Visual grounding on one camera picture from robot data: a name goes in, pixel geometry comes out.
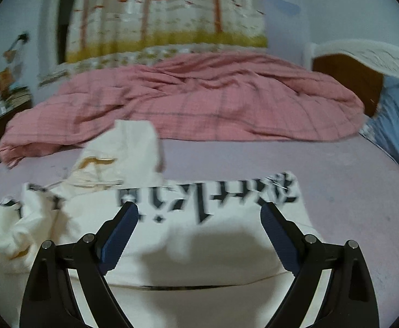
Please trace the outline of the white zip hoodie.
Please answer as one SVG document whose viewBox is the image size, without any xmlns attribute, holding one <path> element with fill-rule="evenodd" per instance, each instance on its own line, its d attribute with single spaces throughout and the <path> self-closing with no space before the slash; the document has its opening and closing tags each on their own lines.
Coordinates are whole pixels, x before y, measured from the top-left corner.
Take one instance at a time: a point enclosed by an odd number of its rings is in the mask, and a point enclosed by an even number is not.
<svg viewBox="0 0 399 328">
<path fill-rule="evenodd" d="M 162 178 L 159 140 L 148 121 L 116 121 L 90 141 L 58 187 L 27 183 L 0 204 L 2 310 L 17 314 L 41 244 L 94 233 L 127 201 L 139 221 L 107 274 L 135 327 L 264 327 L 293 276 L 260 222 L 273 202 L 303 233 L 314 228 L 296 176 L 239 181 Z"/>
</svg>

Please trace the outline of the pink bed sheet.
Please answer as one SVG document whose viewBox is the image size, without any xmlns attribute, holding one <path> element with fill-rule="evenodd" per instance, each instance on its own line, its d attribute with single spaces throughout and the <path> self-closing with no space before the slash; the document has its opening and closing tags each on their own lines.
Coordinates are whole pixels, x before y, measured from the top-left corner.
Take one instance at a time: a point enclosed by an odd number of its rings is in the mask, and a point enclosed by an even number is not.
<svg viewBox="0 0 399 328">
<path fill-rule="evenodd" d="M 399 317 L 399 166 L 361 136 L 336 143 L 165 140 L 167 179 L 239 180 L 290 171 L 314 229 L 357 241 L 382 327 Z M 291 283 L 283 274 L 241 287 L 159 292 L 115 288 L 135 327 L 264 327 Z"/>
</svg>

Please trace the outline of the blue floral pillow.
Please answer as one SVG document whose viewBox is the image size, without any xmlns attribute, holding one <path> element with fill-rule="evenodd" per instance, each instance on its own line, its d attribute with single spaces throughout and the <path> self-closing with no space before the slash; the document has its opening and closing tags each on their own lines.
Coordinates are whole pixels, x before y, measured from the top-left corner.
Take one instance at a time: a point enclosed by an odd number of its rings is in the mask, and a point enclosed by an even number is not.
<svg viewBox="0 0 399 328">
<path fill-rule="evenodd" d="M 383 78 L 376 112 L 359 133 L 399 165 L 399 78 Z"/>
</svg>

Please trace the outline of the white carved headboard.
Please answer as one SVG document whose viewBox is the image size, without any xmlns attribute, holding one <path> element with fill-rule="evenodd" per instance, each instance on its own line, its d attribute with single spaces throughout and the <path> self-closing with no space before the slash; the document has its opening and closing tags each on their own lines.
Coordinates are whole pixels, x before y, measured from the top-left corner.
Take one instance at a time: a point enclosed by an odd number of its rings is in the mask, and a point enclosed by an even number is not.
<svg viewBox="0 0 399 328">
<path fill-rule="evenodd" d="M 342 39 L 322 44 L 307 43 L 304 66 L 332 76 L 353 91 L 375 114 L 385 76 L 399 78 L 399 47 L 369 39 Z"/>
</svg>

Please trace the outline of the pink plaid quilt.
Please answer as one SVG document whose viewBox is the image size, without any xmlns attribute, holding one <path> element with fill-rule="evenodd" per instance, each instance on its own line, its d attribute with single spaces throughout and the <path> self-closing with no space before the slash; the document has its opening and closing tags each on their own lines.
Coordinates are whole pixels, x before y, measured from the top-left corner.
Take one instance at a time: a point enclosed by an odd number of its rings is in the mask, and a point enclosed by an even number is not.
<svg viewBox="0 0 399 328">
<path fill-rule="evenodd" d="M 73 76 L 8 122 L 0 160 L 13 167 L 79 146 L 118 120 L 149 121 L 161 139 L 337 141 L 358 133 L 365 115 L 333 77 L 272 55 L 180 54 Z"/>
</svg>

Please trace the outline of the pink desk lamp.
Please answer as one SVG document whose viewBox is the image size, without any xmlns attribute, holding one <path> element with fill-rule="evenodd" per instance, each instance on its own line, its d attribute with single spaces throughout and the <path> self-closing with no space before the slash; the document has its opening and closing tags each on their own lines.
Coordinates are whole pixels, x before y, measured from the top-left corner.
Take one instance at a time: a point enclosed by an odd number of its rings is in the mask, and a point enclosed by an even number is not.
<svg viewBox="0 0 399 328">
<path fill-rule="evenodd" d="M 3 52 L 3 57 L 5 61 L 10 64 L 17 53 L 17 50 L 19 49 L 20 45 L 24 45 L 28 42 L 29 40 L 29 34 L 28 33 L 21 33 L 17 36 L 16 40 L 10 45 L 10 47 Z"/>
</svg>

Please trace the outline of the tree print curtain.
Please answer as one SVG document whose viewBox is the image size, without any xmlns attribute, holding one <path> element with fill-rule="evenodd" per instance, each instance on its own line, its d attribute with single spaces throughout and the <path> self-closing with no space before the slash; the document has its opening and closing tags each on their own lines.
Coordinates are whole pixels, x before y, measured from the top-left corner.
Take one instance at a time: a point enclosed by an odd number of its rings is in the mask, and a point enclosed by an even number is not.
<svg viewBox="0 0 399 328">
<path fill-rule="evenodd" d="M 65 60 L 91 70 L 267 46 L 262 0 L 75 0 Z"/>
</svg>

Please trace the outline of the window frame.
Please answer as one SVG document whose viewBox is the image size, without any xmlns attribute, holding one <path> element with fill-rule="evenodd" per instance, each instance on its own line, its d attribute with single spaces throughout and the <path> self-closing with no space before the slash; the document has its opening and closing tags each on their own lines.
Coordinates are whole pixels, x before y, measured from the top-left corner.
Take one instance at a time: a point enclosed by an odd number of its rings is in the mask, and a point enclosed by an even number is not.
<svg viewBox="0 0 399 328">
<path fill-rule="evenodd" d="M 67 33 L 75 0 L 42 0 L 39 20 L 39 86 L 67 74 Z"/>
</svg>

